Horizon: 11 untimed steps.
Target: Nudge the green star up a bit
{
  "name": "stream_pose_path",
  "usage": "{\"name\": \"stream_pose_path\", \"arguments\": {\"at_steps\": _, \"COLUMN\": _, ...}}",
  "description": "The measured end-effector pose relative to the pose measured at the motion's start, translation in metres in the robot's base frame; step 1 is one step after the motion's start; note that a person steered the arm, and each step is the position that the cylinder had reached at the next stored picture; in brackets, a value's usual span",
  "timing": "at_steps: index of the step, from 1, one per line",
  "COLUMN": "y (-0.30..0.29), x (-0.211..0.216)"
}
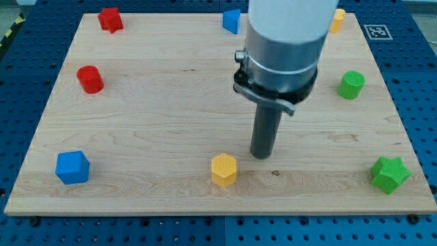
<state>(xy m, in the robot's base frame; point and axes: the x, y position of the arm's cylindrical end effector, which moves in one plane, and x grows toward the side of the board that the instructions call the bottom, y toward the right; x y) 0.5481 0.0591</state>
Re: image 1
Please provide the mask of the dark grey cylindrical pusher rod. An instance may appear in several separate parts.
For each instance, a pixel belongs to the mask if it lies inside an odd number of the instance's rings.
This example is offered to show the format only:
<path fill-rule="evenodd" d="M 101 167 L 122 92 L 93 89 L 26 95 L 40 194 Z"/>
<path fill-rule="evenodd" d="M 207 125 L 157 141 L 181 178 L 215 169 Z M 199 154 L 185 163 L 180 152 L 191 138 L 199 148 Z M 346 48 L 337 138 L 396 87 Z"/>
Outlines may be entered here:
<path fill-rule="evenodd" d="M 272 154 L 281 116 L 281 110 L 257 105 L 250 146 L 256 159 L 267 159 Z"/>

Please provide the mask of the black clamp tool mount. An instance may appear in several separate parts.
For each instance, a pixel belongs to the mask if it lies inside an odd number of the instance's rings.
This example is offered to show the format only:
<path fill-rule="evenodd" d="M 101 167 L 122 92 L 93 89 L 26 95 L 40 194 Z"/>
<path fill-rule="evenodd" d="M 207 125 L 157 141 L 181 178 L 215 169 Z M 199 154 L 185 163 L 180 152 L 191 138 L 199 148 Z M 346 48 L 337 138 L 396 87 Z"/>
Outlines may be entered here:
<path fill-rule="evenodd" d="M 296 110 L 295 105 L 305 100 L 311 93 L 318 69 L 315 69 L 310 80 L 293 92 L 278 93 L 271 92 L 258 85 L 250 84 L 246 73 L 240 68 L 234 74 L 233 89 L 248 100 L 270 109 L 277 109 L 293 116 Z"/>

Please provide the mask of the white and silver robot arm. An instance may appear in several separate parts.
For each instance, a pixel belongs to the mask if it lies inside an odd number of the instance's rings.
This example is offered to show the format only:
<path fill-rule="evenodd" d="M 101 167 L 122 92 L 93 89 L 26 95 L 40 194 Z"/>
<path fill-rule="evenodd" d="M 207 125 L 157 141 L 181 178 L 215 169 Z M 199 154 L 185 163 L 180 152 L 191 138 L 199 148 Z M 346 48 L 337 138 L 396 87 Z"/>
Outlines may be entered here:
<path fill-rule="evenodd" d="M 257 105 L 250 152 L 267 159 L 282 114 L 310 95 L 339 0 L 251 0 L 233 89 Z"/>

